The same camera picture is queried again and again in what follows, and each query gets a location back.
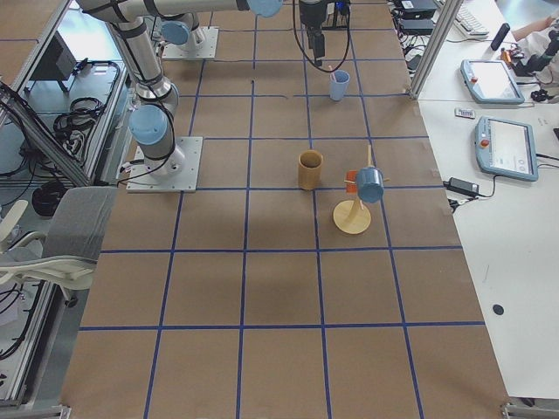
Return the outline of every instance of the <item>black cable adapter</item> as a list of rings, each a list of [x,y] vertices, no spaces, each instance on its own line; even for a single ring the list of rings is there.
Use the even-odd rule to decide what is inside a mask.
[[[462,181],[455,177],[451,177],[448,182],[443,182],[443,185],[445,185],[446,189],[457,194],[471,196],[472,198],[480,195],[480,186],[477,183]]]

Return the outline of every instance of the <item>keyboard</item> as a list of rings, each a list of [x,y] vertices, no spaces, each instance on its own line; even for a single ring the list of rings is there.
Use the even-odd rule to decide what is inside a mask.
[[[445,0],[435,0],[435,3],[438,7],[443,7],[445,5]],[[476,19],[465,4],[460,6],[454,18],[454,27],[458,29],[466,39],[486,39],[489,35],[489,30]]]

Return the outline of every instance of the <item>light blue cup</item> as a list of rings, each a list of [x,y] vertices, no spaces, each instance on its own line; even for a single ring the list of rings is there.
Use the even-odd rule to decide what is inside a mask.
[[[334,77],[330,76],[330,99],[339,101],[342,100],[348,90],[349,73],[343,70],[336,70]]]
[[[384,195],[383,172],[378,168],[362,168],[355,178],[357,195],[366,203],[380,201]]]

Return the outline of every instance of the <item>white table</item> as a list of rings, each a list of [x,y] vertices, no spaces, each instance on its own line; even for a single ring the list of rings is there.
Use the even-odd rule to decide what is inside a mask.
[[[469,3],[483,10],[480,20],[484,18],[487,27],[494,31],[499,28],[502,16],[493,0]],[[456,37],[454,32],[448,36]],[[446,42],[419,97],[441,177],[478,183],[484,195],[491,193],[493,177],[482,173],[475,160],[473,130],[479,118],[456,118],[454,107],[473,108],[478,117],[526,122],[534,129],[536,151],[559,156],[559,141],[552,131],[559,127],[559,105],[529,103],[524,107],[498,108],[473,102],[459,74],[459,63],[463,58],[492,58],[493,55],[488,42]],[[536,88],[525,86],[522,90],[529,97],[529,92]],[[459,207],[454,216],[500,371],[511,396],[559,399],[557,218],[559,170],[556,169],[540,169],[537,182],[498,178],[493,198]],[[504,307],[503,315],[493,312],[495,304]]]

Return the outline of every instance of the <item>wooden cup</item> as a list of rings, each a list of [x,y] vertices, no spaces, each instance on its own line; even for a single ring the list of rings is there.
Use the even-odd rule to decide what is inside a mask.
[[[303,151],[299,155],[299,187],[313,190],[321,180],[324,157],[316,150]]]

